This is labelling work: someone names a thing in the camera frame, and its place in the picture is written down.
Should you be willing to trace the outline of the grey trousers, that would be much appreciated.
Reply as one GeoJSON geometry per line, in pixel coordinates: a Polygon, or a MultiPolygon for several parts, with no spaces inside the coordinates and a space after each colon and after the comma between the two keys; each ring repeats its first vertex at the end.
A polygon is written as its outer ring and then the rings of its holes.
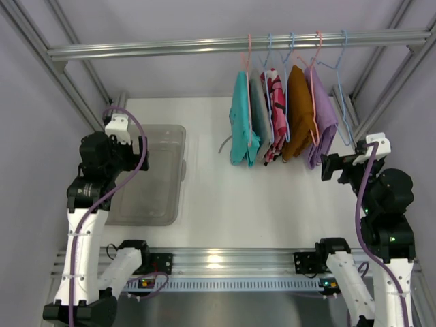
{"type": "Polygon", "coordinates": [[[251,98],[251,116],[253,131],[260,138],[259,149],[255,158],[257,164],[263,163],[265,155],[273,140],[273,129],[270,124],[269,112],[265,100],[264,89],[257,69],[252,69],[249,75],[249,92],[251,98]]]}

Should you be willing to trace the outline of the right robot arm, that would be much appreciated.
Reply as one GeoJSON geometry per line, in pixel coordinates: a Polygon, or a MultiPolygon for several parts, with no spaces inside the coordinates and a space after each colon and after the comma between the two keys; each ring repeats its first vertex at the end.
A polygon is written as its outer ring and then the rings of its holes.
{"type": "Polygon", "coordinates": [[[411,273],[416,257],[415,238],[405,212],[413,202],[413,181],[404,171],[384,169],[383,159],[356,155],[322,155],[321,178],[329,181],[341,171],[340,184],[357,196],[355,227],[368,260],[354,261],[344,238],[323,238],[312,252],[294,253],[298,274],[314,278],[331,273],[323,284],[325,297],[342,295],[350,326],[412,326],[411,273]]]}

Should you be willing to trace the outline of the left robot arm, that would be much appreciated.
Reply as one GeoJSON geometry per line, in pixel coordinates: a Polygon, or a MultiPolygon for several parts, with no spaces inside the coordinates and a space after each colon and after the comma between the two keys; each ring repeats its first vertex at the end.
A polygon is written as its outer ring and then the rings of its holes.
{"type": "Polygon", "coordinates": [[[61,283],[44,320],[56,326],[112,326],[117,302],[128,279],[151,262],[144,240],[124,240],[112,263],[98,273],[99,244],[113,195],[139,171],[149,168],[147,138],[122,144],[115,136],[95,132],[81,140],[78,174],[67,188],[68,241],[61,283]]]}

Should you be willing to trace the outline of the teal trousers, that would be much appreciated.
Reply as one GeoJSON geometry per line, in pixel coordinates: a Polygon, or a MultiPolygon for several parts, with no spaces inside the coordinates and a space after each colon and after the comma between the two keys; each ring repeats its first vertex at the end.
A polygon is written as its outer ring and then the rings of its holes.
{"type": "Polygon", "coordinates": [[[249,167],[254,166],[260,137],[250,130],[247,76],[244,71],[239,71],[236,77],[229,120],[232,133],[231,164],[237,166],[246,161],[249,167]]]}

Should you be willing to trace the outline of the pink hanger of teal trousers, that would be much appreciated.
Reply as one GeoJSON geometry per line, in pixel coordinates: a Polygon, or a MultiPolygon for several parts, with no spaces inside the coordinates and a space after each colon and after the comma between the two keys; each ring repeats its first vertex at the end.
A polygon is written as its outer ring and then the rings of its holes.
{"type": "Polygon", "coordinates": [[[245,70],[245,78],[246,78],[246,85],[247,85],[247,105],[248,105],[248,111],[249,111],[249,141],[248,141],[248,147],[250,148],[253,142],[253,122],[252,122],[252,109],[251,109],[251,94],[250,94],[250,86],[249,86],[249,66],[251,63],[251,49],[252,49],[252,43],[251,43],[251,35],[248,34],[248,47],[247,47],[247,54],[244,52],[240,53],[241,61],[243,64],[243,68],[245,70]]]}

